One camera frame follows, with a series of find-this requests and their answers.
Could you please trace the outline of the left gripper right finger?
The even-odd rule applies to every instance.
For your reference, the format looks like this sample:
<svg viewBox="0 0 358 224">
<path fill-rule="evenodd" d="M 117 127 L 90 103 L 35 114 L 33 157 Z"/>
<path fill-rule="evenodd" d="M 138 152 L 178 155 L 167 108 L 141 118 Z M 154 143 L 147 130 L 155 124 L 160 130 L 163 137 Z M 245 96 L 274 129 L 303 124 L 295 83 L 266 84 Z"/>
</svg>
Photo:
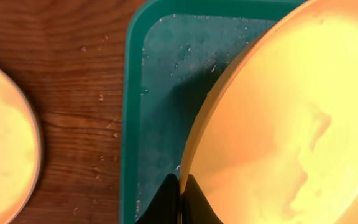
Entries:
<svg viewBox="0 0 358 224">
<path fill-rule="evenodd" d="M 182 224 L 223 224 L 191 174 L 188 176 L 182 196 L 181 212 Z"/>
</svg>

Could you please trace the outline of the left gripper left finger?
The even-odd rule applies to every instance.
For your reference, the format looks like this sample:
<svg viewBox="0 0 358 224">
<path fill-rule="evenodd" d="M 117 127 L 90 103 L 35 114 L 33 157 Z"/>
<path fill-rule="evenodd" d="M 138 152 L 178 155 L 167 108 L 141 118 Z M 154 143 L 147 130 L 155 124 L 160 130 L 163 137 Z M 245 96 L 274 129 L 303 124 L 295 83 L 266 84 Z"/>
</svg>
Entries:
<svg viewBox="0 0 358 224">
<path fill-rule="evenodd" d="M 179 181 L 168 174 L 143 215 L 135 224 L 177 224 Z"/>
</svg>

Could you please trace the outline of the yellow-green plate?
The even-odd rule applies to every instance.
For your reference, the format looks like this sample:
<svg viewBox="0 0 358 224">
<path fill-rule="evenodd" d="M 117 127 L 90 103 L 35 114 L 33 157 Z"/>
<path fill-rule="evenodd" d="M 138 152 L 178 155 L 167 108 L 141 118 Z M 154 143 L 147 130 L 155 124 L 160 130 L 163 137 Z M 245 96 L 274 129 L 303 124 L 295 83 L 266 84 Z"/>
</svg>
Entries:
<svg viewBox="0 0 358 224">
<path fill-rule="evenodd" d="M 0 69 L 0 223 L 10 223 L 28 202 L 41 158 L 34 111 L 21 89 Z"/>
<path fill-rule="evenodd" d="M 251 42 L 186 142 L 223 223 L 358 223 L 358 0 L 307 1 Z"/>
</svg>

